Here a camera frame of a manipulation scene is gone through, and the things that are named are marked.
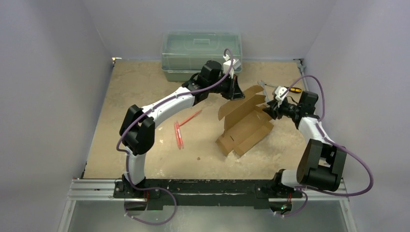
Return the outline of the brown cardboard box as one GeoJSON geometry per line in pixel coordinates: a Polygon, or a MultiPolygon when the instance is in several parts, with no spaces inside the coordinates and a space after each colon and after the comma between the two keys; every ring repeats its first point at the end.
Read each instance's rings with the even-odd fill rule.
{"type": "Polygon", "coordinates": [[[218,119],[224,119],[224,132],[216,144],[223,155],[233,151],[241,157],[272,131],[272,118],[263,111],[266,105],[262,91],[260,85],[251,86],[243,92],[244,99],[228,101],[219,108],[218,119]]]}

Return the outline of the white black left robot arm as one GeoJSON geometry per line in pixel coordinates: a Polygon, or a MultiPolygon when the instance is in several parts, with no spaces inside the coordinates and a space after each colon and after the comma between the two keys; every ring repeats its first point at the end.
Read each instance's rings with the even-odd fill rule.
{"type": "Polygon", "coordinates": [[[120,128],[117,151],[126,154],[126,171],[123,174],[125,191],[133,198],[140,197],[147,187],[142,183],[145,158],[155,142],[156,127],[176,113],[207,99],[210,93],[220,94],[227,100],[244,98],[235,69],[240,60],[228,59],[223,64],[209,60],[175,92],[144,107],[132,105],[126,112],[120,128]]]}

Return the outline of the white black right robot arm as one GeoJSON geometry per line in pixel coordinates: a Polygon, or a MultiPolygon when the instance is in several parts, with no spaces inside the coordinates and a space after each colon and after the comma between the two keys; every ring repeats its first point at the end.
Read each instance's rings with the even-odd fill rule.
{"type": "Polygon", "coordinates": [[[318,190],[336,191],[339,188],[346,152],[330,143],[322,131],[315,104],[319,96],[303,91],[298,103],[288,102],[285,87],[278,87],[273,100],[263,109],[272,119],[288,117],[306,141],[306,148],[296,170],[279,170],[271,184],[272,192],[284,196],[291,188],[307,186],[318,190]]]}

